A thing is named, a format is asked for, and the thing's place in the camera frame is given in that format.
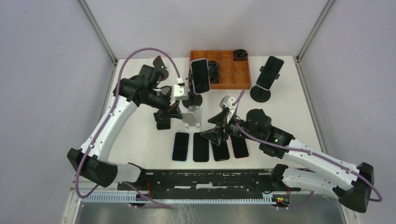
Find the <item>white folding phone stand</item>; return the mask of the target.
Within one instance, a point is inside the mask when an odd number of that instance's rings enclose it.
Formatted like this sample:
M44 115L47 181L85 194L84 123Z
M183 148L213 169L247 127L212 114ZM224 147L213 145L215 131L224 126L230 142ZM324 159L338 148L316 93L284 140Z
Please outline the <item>white folding phone stand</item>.
M163 86L161 88L161 93L164 95L170 95L172 91L172 87L171 86Z

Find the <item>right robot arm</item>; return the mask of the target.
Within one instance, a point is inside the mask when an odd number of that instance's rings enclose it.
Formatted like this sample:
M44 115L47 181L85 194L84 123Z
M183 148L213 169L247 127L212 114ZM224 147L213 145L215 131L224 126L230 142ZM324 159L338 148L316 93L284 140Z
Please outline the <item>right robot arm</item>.
M270 185L275 190L299 188L336 198L343 206L365 213L372 201L374 167L366 162L359 165L345 162L317 151L292 134L271 124L271 117L262 109L252 109L246 120L230 115L228 109L208 120L214 128L201 136L216 145L234 136L259 142L266 155L290 161L306 168L298 171L277 164L270 175Z

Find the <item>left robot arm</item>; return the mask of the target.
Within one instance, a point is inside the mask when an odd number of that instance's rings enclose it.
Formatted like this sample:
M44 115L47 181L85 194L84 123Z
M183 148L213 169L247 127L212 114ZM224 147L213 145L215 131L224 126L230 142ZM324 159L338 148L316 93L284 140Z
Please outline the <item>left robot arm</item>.
M159 88L166 69L143 65L139 74L120 79L113 91L110 106L89 138L78 148L71 148L67 158L76 171L101 187L127 181L135 190L143 189L147 178L136 165L109 162L113 145L125 123L141 104L157 109L155 118L182 119L179 101L186 96L186 85L178 76L173 86Z

